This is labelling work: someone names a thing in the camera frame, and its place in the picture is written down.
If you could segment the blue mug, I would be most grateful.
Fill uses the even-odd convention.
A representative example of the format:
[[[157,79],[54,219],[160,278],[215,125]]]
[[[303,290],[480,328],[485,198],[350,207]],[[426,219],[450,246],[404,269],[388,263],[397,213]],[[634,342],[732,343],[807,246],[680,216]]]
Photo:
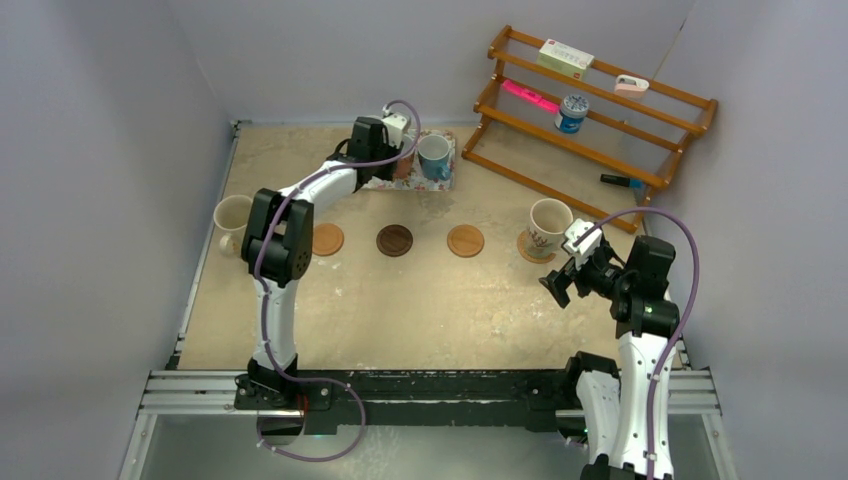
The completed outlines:
[[[434,181],[448,181],[452,177],[450,168],[451,144],[442,135],[429,134],[421,137],[417,155],[425,178]]]

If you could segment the orange coaster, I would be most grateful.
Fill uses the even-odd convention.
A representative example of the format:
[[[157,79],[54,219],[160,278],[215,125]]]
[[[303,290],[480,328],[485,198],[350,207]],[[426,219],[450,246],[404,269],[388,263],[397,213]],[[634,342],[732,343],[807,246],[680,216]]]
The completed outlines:
[[[475,226],[461,224],[453,227],[447,235],[449,250],[458,257],[471,258],[478,255],[485,246],[482,232]]]

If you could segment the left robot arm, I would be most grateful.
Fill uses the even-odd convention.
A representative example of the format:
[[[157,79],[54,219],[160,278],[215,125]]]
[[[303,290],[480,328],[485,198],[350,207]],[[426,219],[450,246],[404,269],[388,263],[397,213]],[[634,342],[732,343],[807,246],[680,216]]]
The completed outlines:
[[[313,254],[314,219],[372,178],[389,180],[411,152],[409,117],[399,113],[360,116],[320,167],[295,184],[256,192],[241,257],[257,293],[257,344],[247,367],[247,386],[272,408],[297,399],[294,307],[299,281]]]

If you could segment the pink mug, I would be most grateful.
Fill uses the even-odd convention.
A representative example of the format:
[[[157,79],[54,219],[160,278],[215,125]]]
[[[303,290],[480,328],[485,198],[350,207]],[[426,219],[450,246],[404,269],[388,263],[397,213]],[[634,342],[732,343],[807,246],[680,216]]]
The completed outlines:
[[[410,178],[411,174],[414,171],[414,165],[416,163],[416,153],[412,152],[409,155],[401,158],[396,163],[396,170],[393,175],[393,179],[395,181],[404,181]]]

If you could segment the beige mug with pattern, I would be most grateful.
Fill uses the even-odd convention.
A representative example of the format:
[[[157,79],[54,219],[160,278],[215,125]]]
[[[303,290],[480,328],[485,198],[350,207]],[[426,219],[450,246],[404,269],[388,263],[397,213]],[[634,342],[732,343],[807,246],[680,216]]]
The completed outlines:
[[[220,253],[227,257],[238,257],[249,221],[252,198],[247,195],[231,195],[222,199],[215,207],[213,221],[222,232],[218,242]]]

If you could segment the dark wooden coaster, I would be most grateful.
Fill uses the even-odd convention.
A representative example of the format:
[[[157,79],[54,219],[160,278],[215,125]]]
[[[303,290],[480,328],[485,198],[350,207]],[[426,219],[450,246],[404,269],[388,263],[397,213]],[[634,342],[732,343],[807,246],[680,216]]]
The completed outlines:
[[[378,250],[389,257],[400,257],[408,253],[413,245],[412,232],[400,224],[391,224],[383,227],[377,234],[376,245]]]

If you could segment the tall beige mug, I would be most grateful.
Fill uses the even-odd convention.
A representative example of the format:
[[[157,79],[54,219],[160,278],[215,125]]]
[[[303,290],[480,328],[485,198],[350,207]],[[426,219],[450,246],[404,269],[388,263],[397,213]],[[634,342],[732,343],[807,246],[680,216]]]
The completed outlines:
[[[573,222],[571,209],[553,198],[536,201],[529,211],[527,250],[534,257],[555,253],[561,246],[565,230]]]

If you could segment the light wooden coaster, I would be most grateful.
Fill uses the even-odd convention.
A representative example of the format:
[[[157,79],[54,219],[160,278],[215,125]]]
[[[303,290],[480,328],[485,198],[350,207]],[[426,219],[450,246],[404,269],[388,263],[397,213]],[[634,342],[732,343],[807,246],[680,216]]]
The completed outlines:
[[[312,252],[317,256],[331,256],[344,245],[343,230],[336,224],[322,223],[314,227]]]

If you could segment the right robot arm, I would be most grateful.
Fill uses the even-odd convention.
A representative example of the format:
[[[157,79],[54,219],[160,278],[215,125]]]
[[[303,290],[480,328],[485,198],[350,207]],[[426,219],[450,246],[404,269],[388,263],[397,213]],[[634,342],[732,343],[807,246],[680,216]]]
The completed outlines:
[[[672,338],[680,324],[678,306],[666,300],[674,247],[650,236],[636,238],[627,261],[602,233],[562,245],[569,259],[541,278],[560,307],[569,303],[568,287],[581,297],[596,294],[610,302],[620,358],[579,352],[569,361],[561,392],[582,407],[589,446],[583,479],[671,479],[668,397]]]

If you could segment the woven rattan coaster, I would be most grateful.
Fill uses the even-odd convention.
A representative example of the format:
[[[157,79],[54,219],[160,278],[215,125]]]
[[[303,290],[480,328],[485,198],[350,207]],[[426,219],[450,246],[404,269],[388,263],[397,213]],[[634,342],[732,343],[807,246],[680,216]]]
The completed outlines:
[[[534,257],[527,250],[527,240],[528,240],[528,232],[522,231],[516,240],[516,248],[526,261],[534,263],[534,264],[547,264],[553,261],[556,258],[555,253],[550,253],[544,257]]]

